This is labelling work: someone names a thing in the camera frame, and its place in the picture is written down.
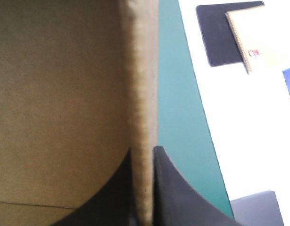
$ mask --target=black curved shape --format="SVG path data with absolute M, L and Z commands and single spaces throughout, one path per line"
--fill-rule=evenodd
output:
M 184 180 L 163 147 L 154 148 L 154 167 L 155 226 L 241 226 Z
M 111 179 L 83 206 L 52 226 L 137 226 L 130 152 Z

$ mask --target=white surface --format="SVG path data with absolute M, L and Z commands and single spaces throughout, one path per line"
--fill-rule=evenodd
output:
M 210 67 L 207 61 L 195 7 L 229 2 L 238 1 L 180 0 L 207 121 L 229 198 L 273 190 L 290 226 L 290 96 L 282 70 L 248 75 L 242 63 Z M 280 18 L 287 69 L 290 0 L 264 2 Z

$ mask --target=green desk surface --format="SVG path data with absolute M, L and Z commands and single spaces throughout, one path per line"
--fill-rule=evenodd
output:
M 158 144 L 194 189 L 233 217 L 177 0 L 159 0 L 158 60 Z

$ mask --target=black mouse pad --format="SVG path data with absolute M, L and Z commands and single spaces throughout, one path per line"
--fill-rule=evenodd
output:
M 199 26 L 211 66 L 243 61 L 225 13 L 261 5 L 264 5 L 262 1 L 254 1 L 196 7 Z

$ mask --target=black object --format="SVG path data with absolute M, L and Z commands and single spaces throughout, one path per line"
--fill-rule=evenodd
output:
M 88 202 L 53 226 L 137 226 L 130 152 L 111 179 Z
M 211 66 L 243 61 L 225 13 L 261 5 L 264 5 L 262 1 L 254 1 L 196 7 L 199 26 Z
M 276 194 L 262 192 L 231 201 L 235 220 L 246 226 L 283 226 Z
M 183 179 L 163 147 L 154 148 L 154 167 L 155 226 L 240 226 Z

